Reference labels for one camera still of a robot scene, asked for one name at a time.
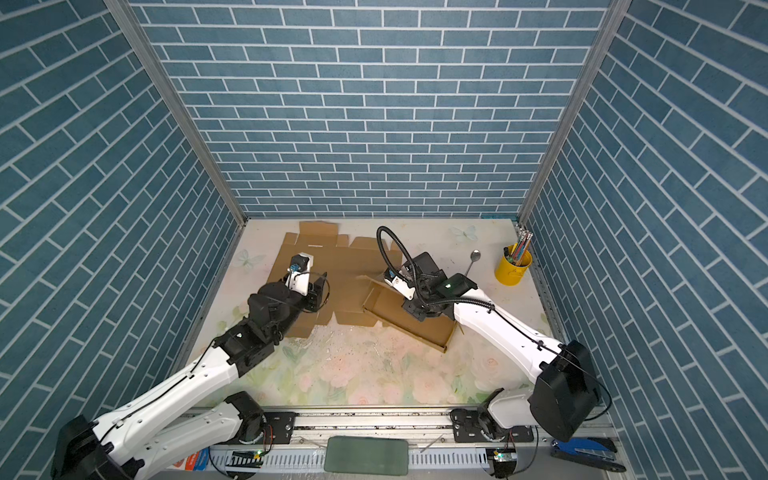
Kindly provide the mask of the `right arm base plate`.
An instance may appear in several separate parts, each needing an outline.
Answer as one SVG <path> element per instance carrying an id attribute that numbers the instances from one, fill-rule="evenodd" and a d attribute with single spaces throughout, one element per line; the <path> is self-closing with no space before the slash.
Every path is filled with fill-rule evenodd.
<path id="1" fill-rule="evenodd" d="M 490 415 L 476 409 L 455 408 L 449 412 L 455 443 L 530 443 L 535 440 L 529 426 L 502 428 Z"/>

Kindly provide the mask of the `brown cardboard box sheet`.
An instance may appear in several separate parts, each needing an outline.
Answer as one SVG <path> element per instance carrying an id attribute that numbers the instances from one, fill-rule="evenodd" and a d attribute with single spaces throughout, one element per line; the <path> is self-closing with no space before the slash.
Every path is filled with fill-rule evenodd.
<path id="1" fill-rule="evenodd" d="M 454 320 L 445 315 L 418 320 L 403 307 L 406 299 L 391 287 L 366 275 L 355 280 L 368 288 L 362 302 L 364 313 L 441 353 L 447 351 L 456 329 Z"/>

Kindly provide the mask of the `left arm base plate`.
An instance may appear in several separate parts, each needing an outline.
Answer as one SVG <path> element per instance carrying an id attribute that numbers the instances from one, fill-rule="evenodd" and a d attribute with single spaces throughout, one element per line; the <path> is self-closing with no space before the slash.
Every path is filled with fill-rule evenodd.
<path id="1" fill-rule="evenodd" d="M 287 445 L 292 439 L 296 418 L 295 412 L 264 412 L 244 421 L 235 440 L 240 444 L 262 447 Z"/>

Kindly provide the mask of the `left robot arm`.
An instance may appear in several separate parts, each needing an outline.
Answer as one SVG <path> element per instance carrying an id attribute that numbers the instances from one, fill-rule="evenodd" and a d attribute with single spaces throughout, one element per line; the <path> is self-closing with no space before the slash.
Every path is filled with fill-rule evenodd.
<path id="1" fill-rule="evenodd" d="M 79 415 L 59 431 L 54 479 L 149 479 L 213 444 L 258 439 L 263 411 L 247 393 L 211 411 L 179 418 L 197 402 L 241 378 L 269 357 L 298 317 L 319 311 L 330 296 L 327 276 L 286 275 L 248 299 L 248 314 L 167 380 L 95 420 Z"/>

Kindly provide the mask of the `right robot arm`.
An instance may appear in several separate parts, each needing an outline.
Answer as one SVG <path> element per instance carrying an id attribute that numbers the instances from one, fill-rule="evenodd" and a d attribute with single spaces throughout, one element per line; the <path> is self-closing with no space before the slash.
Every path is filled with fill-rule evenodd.
<path id="1" fill-rule="evenodd" d="M 563 344 L 494 303 L 483 290 L 458 274 L 428 294 L 409 282 L 390 283 L 405 298 L 403 308 L 419 320 L 446 313 L 510 358 L 533 383 L 522 407 L 521 397 L 499 393 L 487 405 L 501 428 L 536 424 L 558 441 L 569 441 L 601 401 L 592 355 L 577 341 Z"/>

